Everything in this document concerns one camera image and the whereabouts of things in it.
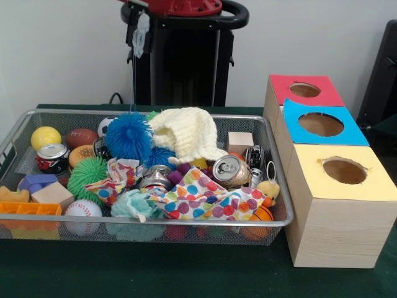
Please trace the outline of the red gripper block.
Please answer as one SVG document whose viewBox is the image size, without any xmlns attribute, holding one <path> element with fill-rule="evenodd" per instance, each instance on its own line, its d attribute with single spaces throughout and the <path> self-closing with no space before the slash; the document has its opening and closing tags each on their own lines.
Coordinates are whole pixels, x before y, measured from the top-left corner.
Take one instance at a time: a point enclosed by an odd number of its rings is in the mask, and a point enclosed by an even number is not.
<svg viewBox="0 0 397 298">
<path fill-rule="evenodd" d="M 137 4 L 140 6 L 148 6 L 149 3 L 147 1 L 143 0 L 120 0 L 120 2 L 124 3 L 133 3 Z M 137 16 L 137 10 L 135 9 L 134 6 L 128 7 L 128 24 L 127 24 L 127 36 L 126 36 L 126 44 L 132 48 L 133 47 L 133 32 L 136 29 L 136 16 Z M 145 9 L 145 44 L 149 44 L 151 41 L 151 36 L 152 36 L 152 18 L 151 18 L 151 13 L 148 8 Z"/>
</svg>

